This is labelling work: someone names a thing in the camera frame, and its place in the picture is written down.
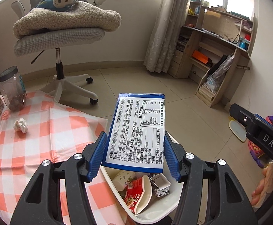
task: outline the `crumpled tissue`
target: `crumpled tissue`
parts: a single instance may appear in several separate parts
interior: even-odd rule
[[[13,129],[16,131],[22,131],[22,133],[27,133],[28,127],[27,122],[25,119],[20,118],[19,120],[16,120],[13,125]]]

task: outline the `metal screw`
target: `metal screw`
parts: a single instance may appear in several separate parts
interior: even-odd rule
[[[50,161],[49,160],[44,160],[43,162],[42,162],[42,165],[43,166],[48,166],[50,164]]]
[[[222,166],[225,166],[225,165],[226,165],[226,162],[225,162],[225,160],[223,160],[223,159],[218,160],[218,163],[219,163],[220,165],[222,165]]]
[[[81,158],[82,158],[82,154],[81,153],[77,153],[77,154],[74,155],[74,159],[76,159],[76,160],[79,160]]]
[[[185,157],[186,157],[187,159],[193,159],[193,158],[194,158],[194,154],[193,154],[193,153],[186,153],[186,154],[185,154]]]

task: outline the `white wall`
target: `white wall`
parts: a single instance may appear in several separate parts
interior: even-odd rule
[[[12,33],[12,27],[18,19],[10,7],[14,1],[16,0],[6,0],[0,4],[0,73],[13,65],[17,65],[22,74],[55,67],[55,50],[45,51],[33,65],[30,62],[38,53],[22,57],[14,55],[13,46],[17,39]],[[30,0],[20,1],[26,11],[29,11]],[[160,2],[161,0],[106,1],[101,8],[117,11],[122,17],[119,29],[106,33],[103,40],[90,45],[61,48],[63,64],[144,60]]]
[[[258,27],[249,65],[251,70],[246,70],[231,103],[266,117],[273,115],[273,2],[257,1]]]

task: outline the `jar label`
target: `jar label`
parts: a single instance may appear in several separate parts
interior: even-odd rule
[[[23,79],[22,79],[22,75],[20,75],[20,82],[21,82],[21,85],[22,85],[23,92],[26,93],[24,82],[23,82]]]

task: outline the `jar lid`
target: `jar lid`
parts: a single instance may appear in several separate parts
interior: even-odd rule
[[[0,73],[0,82],[9,80],[12,76],[16,75],[17,73],[18,73],[17,66],[12,66],[4,70],[2,73]]]

